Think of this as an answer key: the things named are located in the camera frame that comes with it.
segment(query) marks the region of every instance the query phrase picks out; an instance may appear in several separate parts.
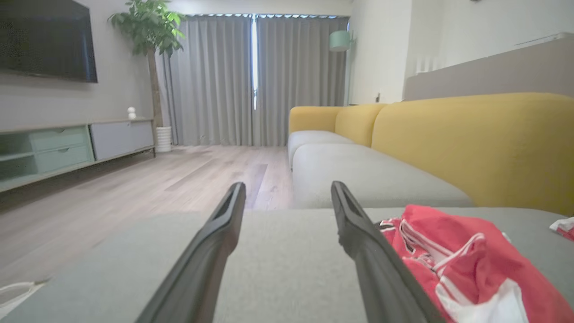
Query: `plant stem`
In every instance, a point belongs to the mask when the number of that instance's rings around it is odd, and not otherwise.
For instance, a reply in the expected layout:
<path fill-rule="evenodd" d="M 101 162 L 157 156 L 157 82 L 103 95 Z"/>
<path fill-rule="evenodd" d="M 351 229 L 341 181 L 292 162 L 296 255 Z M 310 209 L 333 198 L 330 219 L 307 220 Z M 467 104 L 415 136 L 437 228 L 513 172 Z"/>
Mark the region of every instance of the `plant stem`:
<path fill-rule="evenodd" d="M 157 80 L 156 50 L 148 48 L 149 77 L 152 83 L 153 119 L 157 127 L 164 126 L 161 114 L 160 84 Z"/>

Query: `white wall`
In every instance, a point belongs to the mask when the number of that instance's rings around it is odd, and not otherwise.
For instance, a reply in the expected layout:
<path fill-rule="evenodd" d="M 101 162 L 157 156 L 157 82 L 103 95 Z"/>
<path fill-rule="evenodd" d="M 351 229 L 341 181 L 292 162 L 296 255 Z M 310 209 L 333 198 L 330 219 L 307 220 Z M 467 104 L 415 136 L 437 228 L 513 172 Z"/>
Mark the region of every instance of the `white wall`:
<path fill-rule="evenodd" d="M 90 8 L 99 83 L 0 74 L 0 130 L 127 118 L 129 106 L 152 117 L 146 59 L 107 22 L 125 1 L 77 1 Z"/>
<path fill-rule="evenodd" d="M 402 100 L 409 44 L 411 0 L 355 0 L 351 31 L 350 103 Z"/>
<path fill-rule="evenodd" d="M 351 0 L 174 0 L 172 10 L 183 14 L 328 14 L 348 16 Z"/>
<path fill-rule="evenodd" d="M 445 0 L 441 52 L 451 66 L 559 32 L 574 32 L 573 0 Z"/>
<path fill-rule="evenodd" d="M 415 75 L 417 62 L 424 71 L 440 68 L 442 63 L 440 44 L 443 32 L 444 0 L 412 1 L 406 78 Z"/>

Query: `floor lamp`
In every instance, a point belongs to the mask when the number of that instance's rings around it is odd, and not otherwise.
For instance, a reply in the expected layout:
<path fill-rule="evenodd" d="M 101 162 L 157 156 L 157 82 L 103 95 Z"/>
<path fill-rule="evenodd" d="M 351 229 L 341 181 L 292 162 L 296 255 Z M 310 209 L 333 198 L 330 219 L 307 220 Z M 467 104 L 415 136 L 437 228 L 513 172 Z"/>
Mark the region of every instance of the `floor lamp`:
<path fill-rule="evenodd" d="M 329 36 L 329 50 L 331 52 L 347 52 L 347 72 L 345 73 L 345 83 L 347 85 L 347 99 L 345 105 L 349 105 L 351 96 L 351 54 L 353 39 L 346 30 L 333 32 Z"/>

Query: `tv screen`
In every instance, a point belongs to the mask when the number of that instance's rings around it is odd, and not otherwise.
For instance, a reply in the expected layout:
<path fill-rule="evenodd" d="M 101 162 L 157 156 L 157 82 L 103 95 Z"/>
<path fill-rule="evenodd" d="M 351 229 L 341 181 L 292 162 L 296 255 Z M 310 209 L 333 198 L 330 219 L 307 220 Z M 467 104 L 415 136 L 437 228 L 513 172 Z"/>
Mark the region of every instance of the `tv screen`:
<path fill-rule="evenodd" d="M 72 0 L 0 0 L 0 70 L 97 83 L 90 10 Z"/>

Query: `tv stand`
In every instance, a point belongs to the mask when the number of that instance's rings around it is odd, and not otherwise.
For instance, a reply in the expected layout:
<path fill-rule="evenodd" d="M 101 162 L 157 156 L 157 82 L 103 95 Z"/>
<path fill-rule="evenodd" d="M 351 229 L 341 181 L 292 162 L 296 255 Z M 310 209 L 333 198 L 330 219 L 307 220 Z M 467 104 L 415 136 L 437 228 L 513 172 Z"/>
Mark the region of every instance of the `tv stand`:
<path fill-rule="evenodd" d="M 0 192 L 149 150 L 150 119 L 1 131 Z"/>

